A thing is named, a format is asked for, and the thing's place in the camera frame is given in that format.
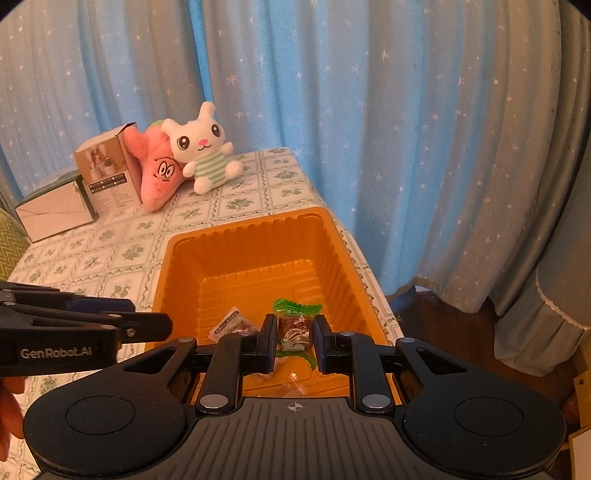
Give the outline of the person's left hand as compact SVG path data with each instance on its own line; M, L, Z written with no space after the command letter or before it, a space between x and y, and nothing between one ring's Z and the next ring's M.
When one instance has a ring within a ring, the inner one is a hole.
M23 414L16 395L25 390L25 377L6 377L1 379L0 387L0 458L5 462L8 458L11 438L23 439Z

